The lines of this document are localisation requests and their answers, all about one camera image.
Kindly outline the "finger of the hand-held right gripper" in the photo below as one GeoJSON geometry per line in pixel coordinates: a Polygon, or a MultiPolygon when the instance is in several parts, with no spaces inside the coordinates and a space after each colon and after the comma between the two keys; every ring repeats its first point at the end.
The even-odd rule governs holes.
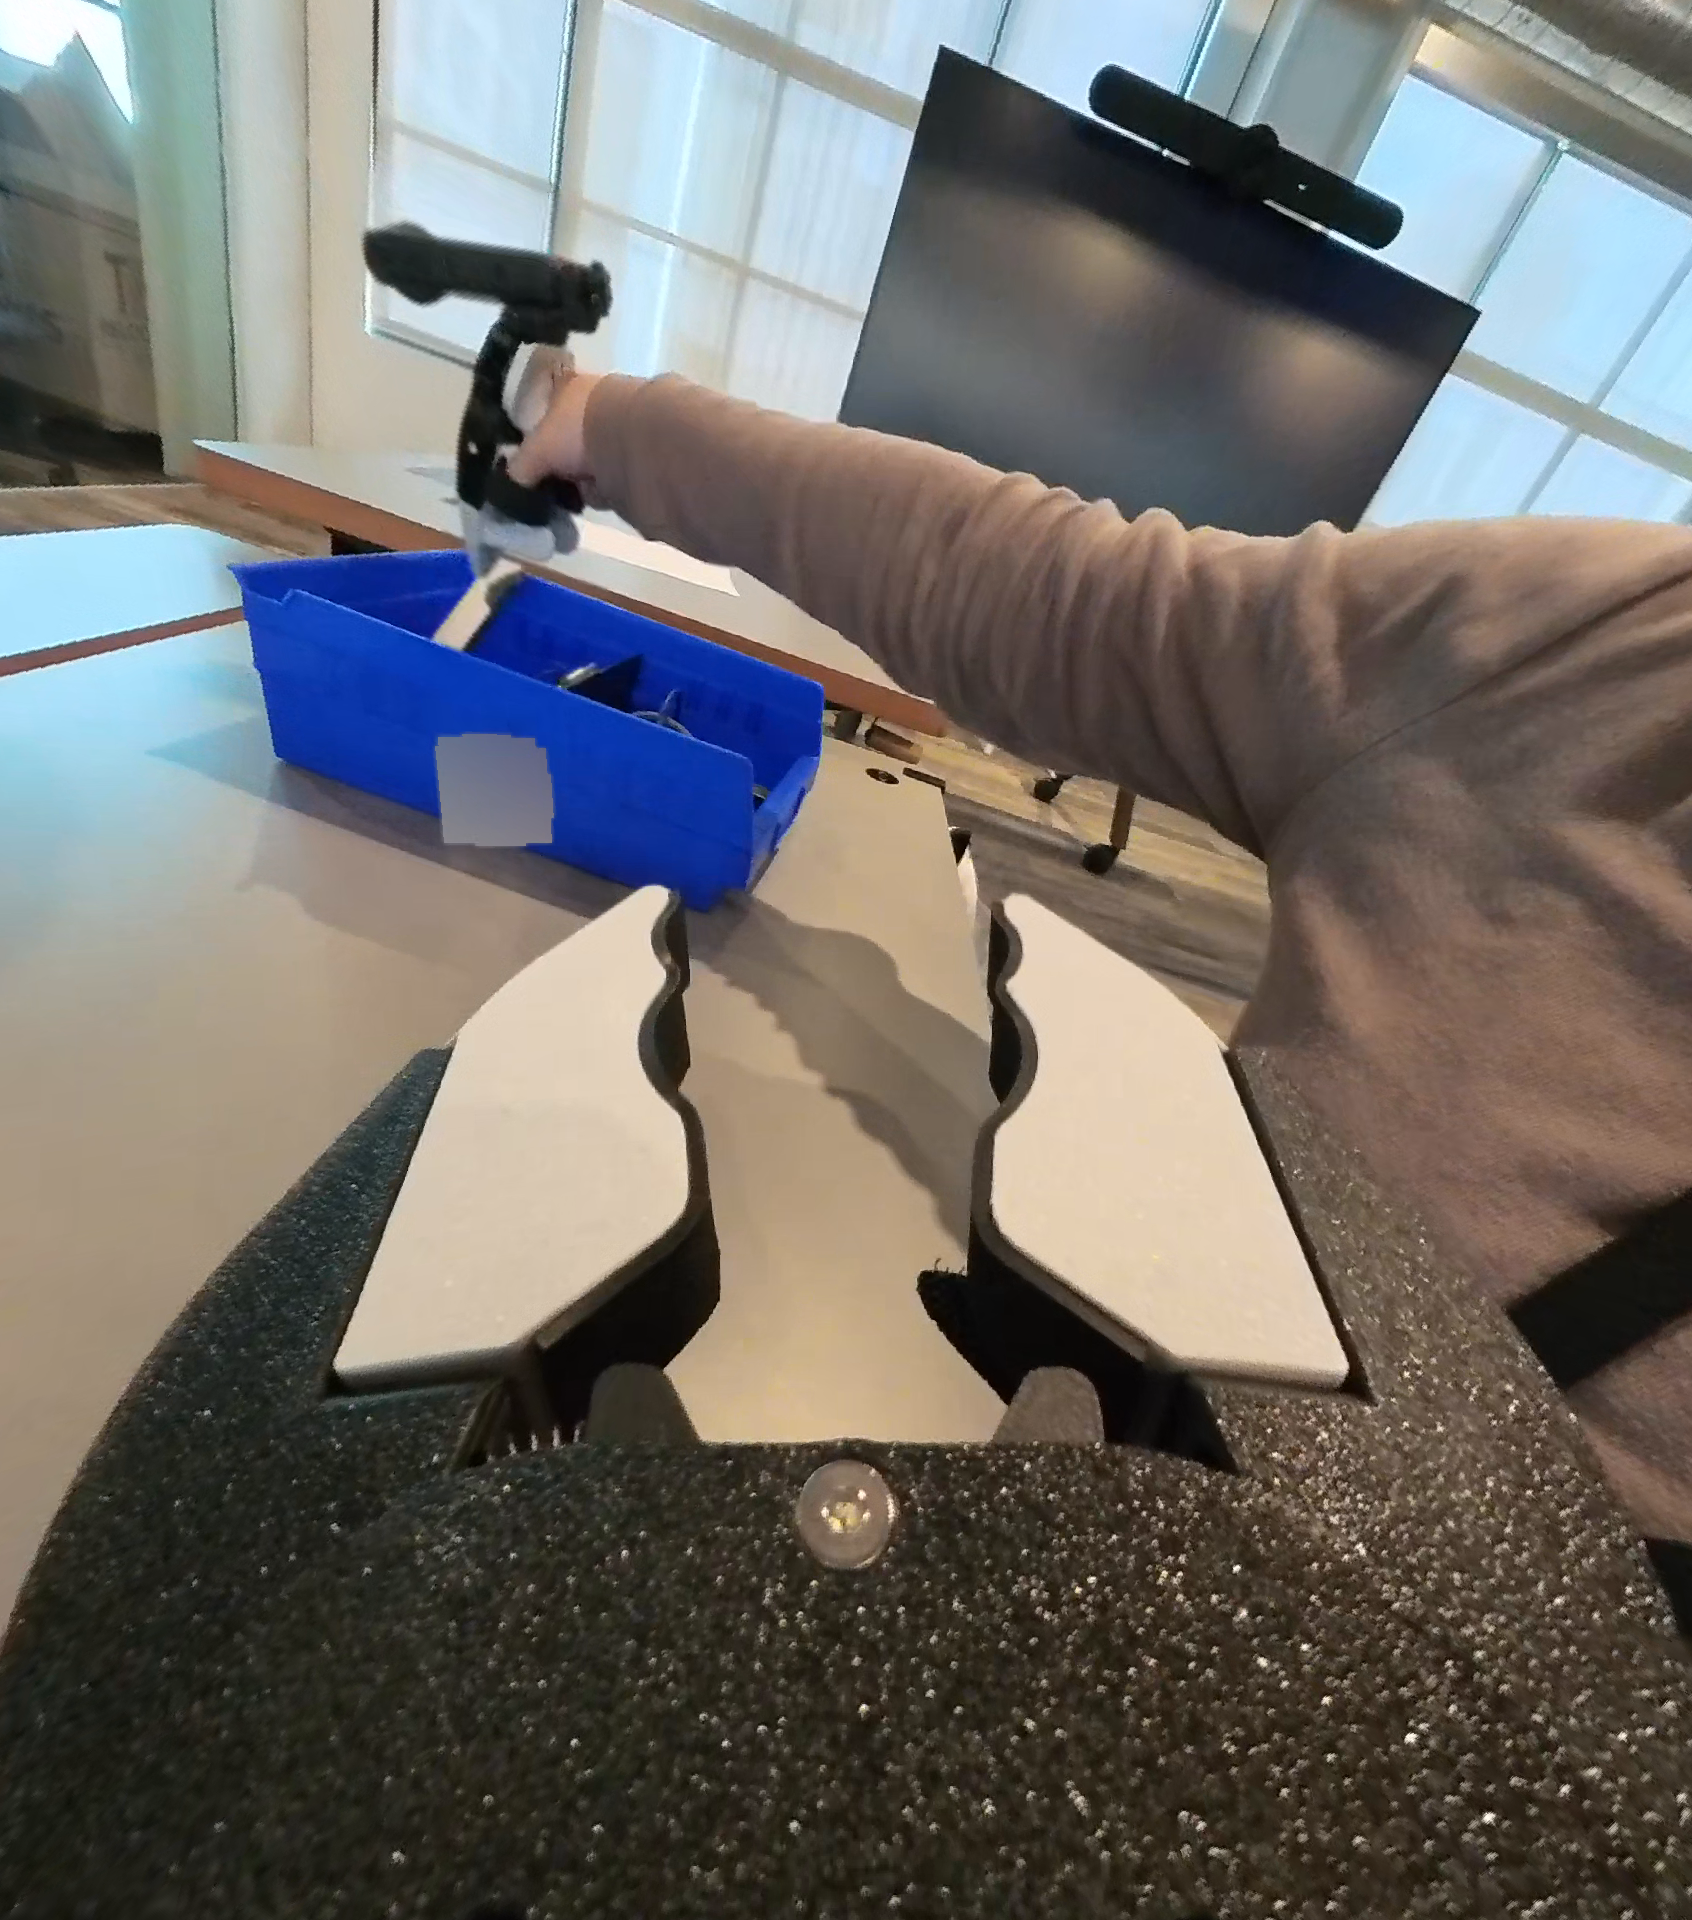
{"type": "Polygon", "coordinates": [[[571,555],[581,543],[584,507],[556,500],[543,523],[505,515],[492,505],[461,507],[461,529],[472,583],[461,593],[430,638],[455,653],[470,653],[532,566],[571,555]]]}

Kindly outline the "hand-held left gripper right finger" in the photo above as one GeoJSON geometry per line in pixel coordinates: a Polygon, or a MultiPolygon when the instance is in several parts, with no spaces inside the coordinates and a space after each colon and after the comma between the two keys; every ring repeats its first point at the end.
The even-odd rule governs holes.
{"type": "Polygon", "coordinates": [[[996,1110],[975,1145],[975,1280],[1029,1287],[1164,1371],[1346,1387],[1339,1330],[1219,1033],[1027,893],[993,912],[996,1110]]]}

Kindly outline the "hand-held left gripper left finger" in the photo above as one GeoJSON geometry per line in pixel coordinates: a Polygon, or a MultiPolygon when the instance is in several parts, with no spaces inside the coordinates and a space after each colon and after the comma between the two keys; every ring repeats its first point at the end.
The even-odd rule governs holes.
{"type": "Polygon", "coordinates": [[[339,1337],[341,1385],[500,1377],[704,1236],[688,981],[684,901],[646,884],[465,1022],[339,1337]]]}

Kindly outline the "blue plastic bin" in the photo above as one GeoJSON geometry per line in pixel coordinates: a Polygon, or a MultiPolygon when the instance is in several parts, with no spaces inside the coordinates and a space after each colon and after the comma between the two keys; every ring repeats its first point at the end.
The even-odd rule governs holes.
{"type": "Polygon", "coordinates": [[[798,673],[534,572],[476,647],[432,634],[461,550],[234,566],[274,753],[694,908],[749,892],[821,772],[827,700],[798,673]]]}

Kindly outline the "person's right forearm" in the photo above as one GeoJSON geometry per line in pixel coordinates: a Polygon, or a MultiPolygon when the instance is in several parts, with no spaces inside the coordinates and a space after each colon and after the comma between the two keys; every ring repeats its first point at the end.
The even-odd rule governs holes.
{"type": "Polygon", "coordinates": [[[600,507],[749,574],[966,732],[1271,850],[1276,698],[1253,627],[1294,540],[1129,520],[678,375],[606,375],[587,441],[600,507]]]}

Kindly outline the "person's right hand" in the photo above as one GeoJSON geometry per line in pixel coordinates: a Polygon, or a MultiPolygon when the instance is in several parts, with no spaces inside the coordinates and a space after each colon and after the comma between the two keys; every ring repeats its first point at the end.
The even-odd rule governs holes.
{"type": "Polygon", "coordinates": [[[500,509],[548,538],[573,540],[574,521],[594,493],[588,414],[606,375],[579,366],[571,348],[532,346],[523,357],[508,402],[518,439],[505,448],[499,469],[500,509]]]}

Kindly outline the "black television screen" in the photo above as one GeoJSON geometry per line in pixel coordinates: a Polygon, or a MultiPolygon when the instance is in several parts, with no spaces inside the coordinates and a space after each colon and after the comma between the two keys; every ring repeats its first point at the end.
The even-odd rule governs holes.
{"type": "Polygon", "coordinates": [[[1125,515],[1355,527],[1478,308],[1345,240],[1401,210],[1212,117],[1203,166],[952,47],[937,54],[859,348],[849,426],[1023,472],[1125,515]]]}

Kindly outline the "black webcam bar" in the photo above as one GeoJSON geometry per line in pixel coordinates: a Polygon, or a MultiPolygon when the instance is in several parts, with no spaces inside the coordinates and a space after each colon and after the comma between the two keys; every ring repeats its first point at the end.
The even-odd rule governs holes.
{"type": "Polygon", "coordinates": [[[1315,228],[1383,252],[1405,230],[1405,210],[1287,143],[1268,124],[1243,125],[1120,66],[1088,86],[1092,113],[1177,157],[1243,204],[1266,204],[1315,228]]]}

